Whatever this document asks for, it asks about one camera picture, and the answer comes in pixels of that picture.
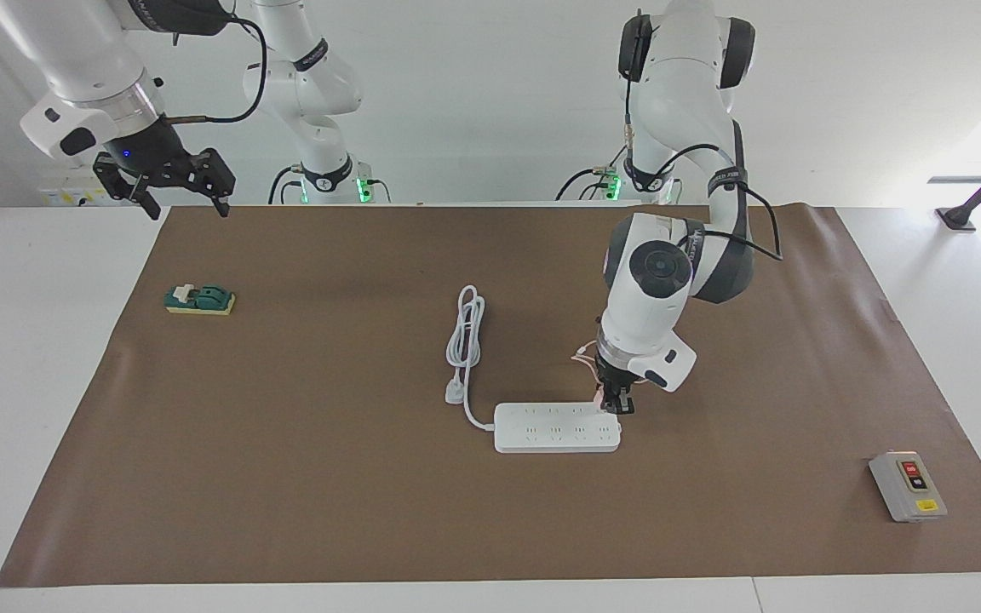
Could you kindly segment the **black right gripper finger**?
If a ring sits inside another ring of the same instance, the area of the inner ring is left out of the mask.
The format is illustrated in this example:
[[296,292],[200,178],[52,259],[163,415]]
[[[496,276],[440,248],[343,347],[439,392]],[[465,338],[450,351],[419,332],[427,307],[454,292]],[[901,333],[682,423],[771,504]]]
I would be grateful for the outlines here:
[[98,152],[94,174],[110,198],[140,206],[151,220],[159,221],[161,209],[149,194],[148,179],[144,175],[134,175],[121,168],[109,152]]
[[209,198],[222,218],[230,213],[229,198],[235,187],[235,175],[221,153],[206,148],[191,155],[191,190]]

